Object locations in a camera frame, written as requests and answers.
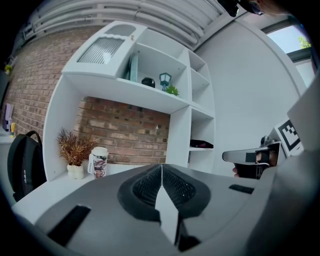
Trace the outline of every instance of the small lantern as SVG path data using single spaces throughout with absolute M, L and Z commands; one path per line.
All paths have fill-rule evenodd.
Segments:
M 160 74 L 160 85 L 162 86 L 162 91 L 166 91 L 166 87 L 169 86 L 171 80 L 171 75 L 168 73 Z

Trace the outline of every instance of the ceiling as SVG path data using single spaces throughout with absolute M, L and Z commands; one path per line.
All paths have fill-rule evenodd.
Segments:
M 195 50 L 233 19 L 218 0 L 47 0 L 31 14 L 17 45 L 66 28 L 121 20 L 146 25 Z

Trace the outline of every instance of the white pot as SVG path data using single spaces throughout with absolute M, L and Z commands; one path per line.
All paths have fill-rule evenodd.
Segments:
M 82 179 L 84 177 L 84 167 L 81 164 L 80 166 L 76 166 L 76 165 L 67 165 L 66 166 L 67 170 L 68 170 L 68 176 L 71 179 Z

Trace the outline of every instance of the window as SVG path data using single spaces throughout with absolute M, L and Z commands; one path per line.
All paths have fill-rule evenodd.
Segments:
M 311 63 L 311 45 L 305 35 L 296 26 L 287 26 L 267 34 L 294 62 L 306 87 L 309 87 L 315 77 Z
M 305 35 L 295 26 L 287 26 L 267 34 L 286 54 L 302 49 L 299 38 L 306 40 Z

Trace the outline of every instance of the sky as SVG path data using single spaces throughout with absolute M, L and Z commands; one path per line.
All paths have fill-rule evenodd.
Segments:
M 269 33 L 268 37 L 288 54 L 301 49 L 298 37 L 304 37 L 304 35 L 296 27 L 288 26 Z

